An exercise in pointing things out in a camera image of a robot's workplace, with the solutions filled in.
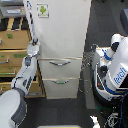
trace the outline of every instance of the drawer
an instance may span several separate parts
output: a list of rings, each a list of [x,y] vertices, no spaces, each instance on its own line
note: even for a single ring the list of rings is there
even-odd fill
[[[79,77],[82,59],[75,60],[39,60],[42,78]]]
[[[0,31],[0,49],[26,49],[29,43],[27,30]]]
[[[0,67],[0,77],[15,77],[21,67]]]
[[[0,94],[4,93],[10,89],[11,89],[11,82],[1,82],[0,83]],[[37,80],[32,82],[29,92],[30,93],[31,92],[40,92],[40,90],[41,90],[41,87],[39,84],[39,79],[37,77]]]
[[[47,99],[77,98],[79,79],[44,80]]]
[[[21,66],[26,50],[0,50],[0,67]]]

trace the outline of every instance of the label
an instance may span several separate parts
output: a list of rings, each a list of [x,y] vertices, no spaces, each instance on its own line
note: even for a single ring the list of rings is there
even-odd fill
[[[19,14],[20,9],[7,10],[7,13],[9,13],[9,14]]]
[[[7,34],[9,39],[13,39],[13,35],[12,34]]]
[[[5,55],[1,55],[0,57],[1,57],[1,58],[5,58]]]
[[[9,70],[12,70],[13,68],[8,68]]]
[[[117,85],[117,87],[119,87],[122,84],[127,75],[127,72],[128,71],[120,64],[113,77],[114,83]]]
[[[14,58],[24,58],[24,57],[27,56],[27,54],[26,53],[24,53],[24,54],[13,54],[13,56],[14,56]]]

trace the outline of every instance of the cable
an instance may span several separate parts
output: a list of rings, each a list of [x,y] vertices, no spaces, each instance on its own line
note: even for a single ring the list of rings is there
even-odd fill
[[[90,91],[92,90],[92,83],[91,83],[89,80],[84,80],[84,81],[90,83],[91,86],[90,86],[89,90],[83,91],[83,90],[80,89],[80,86],[79,86],[78,89],[79,89],[79,91],[82,92],[82,93],[88,93],[88,92],[90,92]]]
[[[125,94],[124,94],[123,99],[122,99],[122,102],[121,102],[121,114],[120,114],[120,122],[119,122],[118,128],[120,128],[120,125],[121,125],[123,101],[124,101],[124,98],[125,98],[125,96],[126,96],[127,94],[128,94],[128,90],[125,91]]]
[[[114,112],[113,112],[113,113],[108,117],[107,121],[105,122],[104,128],[106,128],[107,124],[108,124],[108,126],[109,126],[110,128],[114,128],[114,126],[115,126],[117,123],[118,123],[118,113],[114,113]]]

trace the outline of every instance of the green sign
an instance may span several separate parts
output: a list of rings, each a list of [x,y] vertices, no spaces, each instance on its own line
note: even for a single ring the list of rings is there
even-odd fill
[[[13,35],[12,34],[7,34],[9,39],[13,39]]]
[[[13,54],[14,58],[24,58],[25,56],[27,56],[26,53],[24,54]]]

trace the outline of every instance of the sticker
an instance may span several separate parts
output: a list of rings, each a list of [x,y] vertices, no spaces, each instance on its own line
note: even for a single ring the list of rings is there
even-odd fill
[[[13,54],[14,58],[24,58],[27,54]]]
[[[5,55],[1,55],[0,57],[1,57],[1,58],[5,58]]]
[[[38,17],[47,18],[49,17],[48,5],[47,4],[37,4]]]
[[[7,34],[9,39],[13,39],[13,35],[12,34]]]
[[[9,14],[20,14],[20,9],[7,10]]]

